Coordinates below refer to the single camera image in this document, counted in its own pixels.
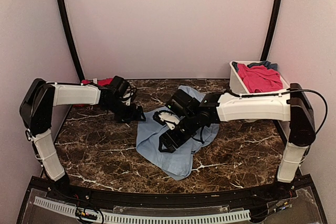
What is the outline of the red t-shirt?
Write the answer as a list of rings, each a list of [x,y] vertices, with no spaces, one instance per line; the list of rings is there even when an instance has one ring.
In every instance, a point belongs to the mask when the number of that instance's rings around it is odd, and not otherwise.
[[[112,78],[107,78],[103,80],[83,80],[81,84],[76,86],[77,88],[79,88],[79,91],[76,91],[71,104],[78,106],[109,106],[117,100],[111,86],[112,80]],[[97,91],[88,91],[85,86],[95,86],[98,90],[100,90],[99,98]]]

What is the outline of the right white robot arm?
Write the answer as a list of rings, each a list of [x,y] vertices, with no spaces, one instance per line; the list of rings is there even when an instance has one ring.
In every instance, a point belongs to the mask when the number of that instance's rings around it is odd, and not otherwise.
[[[208,93],[198,101],[178,89],[156,112],[154,121],[167,125],[159,137],[159,151],[173,153],[197,131],[221,122],[235,120],[276,120],[289,122],[289,136],[275,181],[268,188],[273,200],[293,189],[293,180],[300,164],[320,131],[315,127],[313,108],[306,96],[308,89],[292,83],[289,88],[264,93],[237,94],[231,90]]]

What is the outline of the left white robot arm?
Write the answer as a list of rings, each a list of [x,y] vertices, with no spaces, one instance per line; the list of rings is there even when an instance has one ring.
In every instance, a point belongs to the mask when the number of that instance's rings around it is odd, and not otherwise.
[[[58,157],[52,137],[52,114],[57,106],[98,105],[112,112],[118,123],[145,121],[143,108],[134,104],[137,89],[124,78],[114,76],[102,81],[81,84],[47,82],[36,78],[29,87],[19,108],[26,128],[27,140],[32,143],[37,159],[46,176],[54,183],[53,191],[63,201],[74,197],[70,179]]]

